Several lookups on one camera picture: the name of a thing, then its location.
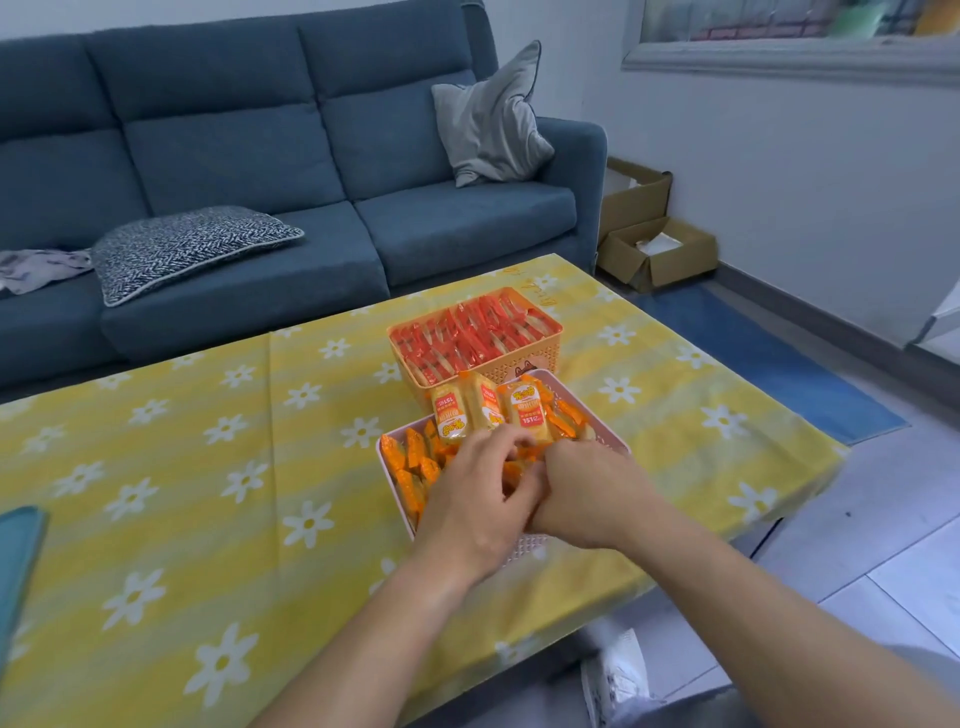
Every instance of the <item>white flower print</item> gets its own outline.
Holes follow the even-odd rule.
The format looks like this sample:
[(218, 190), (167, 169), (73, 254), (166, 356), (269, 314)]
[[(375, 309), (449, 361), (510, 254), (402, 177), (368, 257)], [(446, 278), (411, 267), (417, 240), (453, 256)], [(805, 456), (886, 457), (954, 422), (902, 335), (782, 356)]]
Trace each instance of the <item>white flower print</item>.
[(350, 344), (347, 343), (347, 339), (340, 339), (339, 341), (327, 341), (326, 346), (320, 349), (320, 353), (324, 355), (324, 359), (329, 359), (331, 356), (343, 356), (344, 352), (350, 348)]
[(150, 478), (145, 477), (136, 485), (121, 485), (117, 500), (114, 500), (104, 506), (107, 513), (112, 513), (111, 521), (123, 518), (128, 513), (142, 513), (143, 501), (152, 496), (157, 487), (151, 487)]
[(290, 399), (284, 402), (284, 404), (288, 407), (293, 405), (297, 409), (303, 409), (308, 402), (318, 401), (320, 399), (320, 395), (317, 394), (320, 390), (320, 384), (311, 386), (310, 382), (306, 382), (300, 389), (287, 390)]
[(500, 664), (503, 667), (511, 667), (521, 660), (526, 660), (530, 655), (537, 651), (537, 638), (531, 635), (516, 644), (494, 643), (493, 649), (500, 656)]
[(36, 395), (33, 395), (32, 397), (24, 397), (22, 400), (14, 400), (0, 404), (0, 423), (8, 423), (17, 415), (22, 415), (34, 406), (35, 401)]
[(16, 628), (16, 632), (13, 633), (10, 651), (7, 653), (7, 662), (11, 663), (14, 660), (19, 660), (30, 651), (30, 645), (23, 642), (23, 638), (26, 637), (32, 625), (32, 622), (25, 621), (21, 622), (20, 626)]
[(117, 375), (103, 376), (97, 379), (97, 386), (101, 389), (116, 389), (120, 386), (120, 382), (127, 381), (131, 376), (126, 372), (121, 372)]
[(104, 602), (104, 609), (112, 609), (113, 614), (107, 617), (102, 631), (106, 632), (121, 619), (125, 619), (127, 624), (139, 624), (143, 619), (143, 608), (167, 593), (166, 587), (156, 585), (162, 575), (163, 569), (157, 569), (143, 579), (136, 571), (128, 574), (123, 593)]
[(704, 420), (704, 427), (716, 427), (720, 430), (724, 440), (730, 440), (733, 435), (749, 435), (750, 432), (740, 426), (740, 423), (747, 419), (744, 414), (733, 414), (726, 404), (721, 404), (716, 409), (701, 407), (700, 411), (707, 415)]
[(255, 646), (260, 636), (256, 633), (237, 641), (240, 622), (231, 624), (220, 644), (201, 644), (196, 657), (203, 667), (183, 687), (183, 694), (190, 695), (206, 688), (204, 707), (212, 708), (220, 700), (224, 685), (243, 685), (250, 680), (250, 667), (244, 662), (247, 653)]
[(89, 465), (78, 465), (73, 469), (73, 473), (67, 477), (62, 477), (54, 481), (54, 497), (62, 497), (67, 494), (78, 496), (86, 490), (86, 486), (94, 480), (99, 480), (104, 476), (104, 462), (98, 460)]
[(350, 448), (360, 443), (361, 448), (368, 448), (371, 437), (379, 437), (383, 434), (383, 430), (376, 426), (378, 422), (380, 422), (379, 417), (374, 417), (369, 422), (365, 422), (362, 417), (356, 418), (353, 421), (353, 427), (340, 430), (340, 434), (347, 438), (344, 447)]
[(373, 376), (375, 376), (381, 384), (386, 384), (391, 379), (400, 381), (400, 366), (396, 362), (393, 364), (384, 362), (380, 365), (380, 371), (374, 372)]
[(256, 371), (256, 367), (248, 367), (246, 364), (241, 364), (236, 369), (228, 369), (224, 372), (224, 378), (220, 382), (225, 384), (230, 389), (236, 389), (245, 381), (253, 381), (253, 372)]
[(773, 488), (764, 488), (758, 493), (746, 483), (740, 483), (740, 493), (743, 495), (730, 496), (727, 498), (727, 502), (737, 508), (745, 509), (743, 522), (747, 524), (753, 523), (763, 514), (769, 513), (770, 509), (774, 507), (774, 503), (777, 502), (777, 491)]
[(198, 361), (203, 359), (205, 354), (203, 352), (193, 352), (184, 354), (183, 356), (178, 356), (176, 359), (173, 359), (174, 369), (182, 369), (183, 367), (192, 367)]
[(694, 369), (700, 369), (704, 364), (711, 367), (719, 366), (719, 362), (706, 352), (701, 352), (692, 344), (681, 344), (680, 356), (677, 361), (688, 361)]
[(610, 404), (624, 400), (630, 404), (636, 404), (634, 395), (638, 395), (641, 390), (639, 387), (630, 386), (630, 378), (628, 376), (622, 376), (620, 379), (613, 379), (611, 377), (606, 377), (604, 379), (606, 387), (600, 387), (597, 390), (602, 395), (610, 395)]
[(41, 427), (38, 434), (23, 441), (22, 452), (46, 452), (50, 443), (63, 437), (64, 434), (66, 433), (63, 432), (63, 425)]
[(278, 328), (274, 333), (277, 336), (282, 336), (284, 339), (289, 339), (298, 331), (303, 331), (301, 327), (287, 327), (287, 328)]
[(229, 485), (220, 495), (223, 497), (235, 496), (235, 502), (242, 503), (247, 497), (247, 491), (256, 490), (263, 485), (263, 480), (259, 478), (267, 470), (265, 463), (257, 463), (251, 460), (247, 467), (240, 473), (230, 473), (227, 476)]
[(147, 425), (150, 420), (167, 412), (169, 400), (150, 400), (142, 407), (133, 408), (133, 416), (128, 420), (131, 425)]
[(545, 291), (548, 288), (553, 288), (558, 282), (559, 281), (557, 279), (549, 274), (534, 278), (534, 285), (536, 285), (541, 291)]
[(382, 587), (383, 582), (387, 580), (387, 577), (390, 576), (395, 569), (396, 564), (393, 559), (380, 559), (380, 570), (383, 571), (383, 578), (370, 585), (370, 593), (373, 594), (373, 592)]
[(303, 539), (307, 548), (313, 548), (317, 545), (317, 531), (326, 531), (333, 528), (333, 521), (325, 519), (324, 516), (329, 512), (332, 503), (327, 502), (322, 506), (313, 509), (313, 501), (305, 500), (300, 505), (299, 516), (287, 516), (283, 519), (283, 525), (293, 530), (283, 539), (284, 546), (292, 546), (297, 541)]
[(204, 430), (204, 435), (207, 437), (206, 443), (213, 445), (221, 440), (228, 443), (232, 442), (233, 435), (241, 429), (246, 429), (246, 427), (247, 423), (244, 422), (243, 415), (221, 417), (217, 421), (217, 426)]
[(615, 344), (629, 344), (630, 337), (636, 336), (636, 331), (628, 331), (626, 324), (618, 327), (603, 327), (603, 330), (597, 334), (597, 338), (606, 339), (607, 346)]
[(606, 301), (607, 303), (610, 303), (611, 301), (616, 301), (620, 297), (616, 293), (611, 291), (611, 289), (608, 288), (607, 286), (600, 284), (597, 286), (597, 295), (594, 296), (593, 298), (600, 299), (602, 301)]

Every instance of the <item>hand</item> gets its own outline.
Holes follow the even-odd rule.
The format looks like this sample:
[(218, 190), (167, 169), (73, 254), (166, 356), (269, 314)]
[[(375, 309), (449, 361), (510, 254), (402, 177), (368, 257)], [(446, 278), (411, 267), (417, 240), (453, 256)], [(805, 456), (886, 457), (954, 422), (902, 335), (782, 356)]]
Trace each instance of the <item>hand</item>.
[(547, 448), (545, 460), (540, 473), (549, 492), (534, 514), (534, 532), (580, 548), (622, 551), (633, 534), (673, 510), (632, 457), (600, 443), (562, 440)]
[(534, 439), (515, 425), (476, 432), (430, 490), (420, 518), (414, 559), (462, 580), (470, 588), (499, 569), (543, 495), (542, 478), (524, 476), (503, 497), (503, 463), (517, 445)]

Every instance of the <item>coffee table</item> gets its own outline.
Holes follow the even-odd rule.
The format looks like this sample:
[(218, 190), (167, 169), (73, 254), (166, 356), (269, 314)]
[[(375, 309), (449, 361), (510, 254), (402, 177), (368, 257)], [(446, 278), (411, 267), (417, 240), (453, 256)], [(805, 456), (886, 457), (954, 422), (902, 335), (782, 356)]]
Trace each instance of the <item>coffee table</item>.
[[(846, 449), (555, 255), (0, 407), (0, 510), (50, 524), (0, 724), (245, 725), (410, 541), (375, 454), (420, 416), (388, 325), (512, 285), (561, 379), (724, 537), (827, 487)], [(478, 587), (410, 719), (650, 588), (549, 542)]]

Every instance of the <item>cardboard box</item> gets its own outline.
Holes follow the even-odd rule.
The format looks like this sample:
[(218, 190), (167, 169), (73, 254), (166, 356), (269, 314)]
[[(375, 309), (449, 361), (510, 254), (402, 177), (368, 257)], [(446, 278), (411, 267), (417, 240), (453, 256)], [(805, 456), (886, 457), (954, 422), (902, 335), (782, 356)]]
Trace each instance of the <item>cardboard box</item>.
[[(680, 245), (651, 255), (637, 247), (661, 233)], [(640, 293), (649, 293), (716, 268), (717, 239), (677, 218), (661, 217), (611, 232), (600, 246), (597, 265)]]
[(616, 157), (607, 158), (607, 168), (636, 181), (636, 186), (604, 196), (598, 245), (611, 231), (664, 217), (673, 182), (669, 172), (658, 172)]

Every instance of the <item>pink plastic basket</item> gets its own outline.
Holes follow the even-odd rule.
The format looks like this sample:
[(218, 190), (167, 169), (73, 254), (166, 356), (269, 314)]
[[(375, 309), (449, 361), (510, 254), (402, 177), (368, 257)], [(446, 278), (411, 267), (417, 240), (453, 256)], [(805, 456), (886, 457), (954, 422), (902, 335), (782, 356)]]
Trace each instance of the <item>pink plastic basket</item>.
[[(613, 430), (607, 427), (599, 417), (594, 415), (590, 409), (580, 400), (578, 400), (576, 396), (570, 390), (568, 390), (551, 372), (548, 372), (545, 369), (535, 369), (527, 374), (535, 376), (541, 382), (546, 384), (550, 391), (553, 392), (554, 397), (556, 397), (558, 400), (568, 401), (571, 404), (575, 404), (578, 409), (582, 410), (584, 414), (587, 415), (590, 426), (592, 426), (593, 430), (596, 432), (598, 442), (606, 445), (608, 448), (616, 450), (617, 452), (623, 452), (625, 454), (630, 453), (630, 448), (627, 447), (627, 444), (617, 437)], [(403, 427), (398, 427), (387, 434), (393, 438), (396, 438), (400, 442), (403, 442), (403, 436), (407, 428), (413, 428), (422, 434), (426, 424), (430, 422), (430, 420), (433, 420), (433, 415), (423, 417), (416, 422), (404, 425)], [(376, 443), (376, 456), (380, 458), (380, 467), (383, 468), (383, 474), (386, 476), (387, 482), (390, 484), (390, 492), (394, 494), (396, 508), (400, 512), (400, 517), (403, 518), (403, 523), (407, 527), (407, 533), (410, 534), (410, 538), (413, 539), (416, 536), (416, 532), (414, 531), (413, 525), (407, 519), (407, 515), (403, 510), (403, 502), (400, 500), (400, 493), (396, 491), (394, 480), (390, 477), (390, 471), (387, 469), (387, 463), (383, 459), (383, 452), (380, 450), (379, 440), (377, 440)], [(516, 542), (516, 548), (514, 548), (514, 552), (510, 555), (510, 558), (507, 559), (507, 562), (509, 563), (514, 559), (518, 559), (528, 551), (532, 551), (537, 548), (537, 546), (541, 546), (546, 542), (546, 539), (546, 536), (539, 535), (521, 536), (519, 541)]]

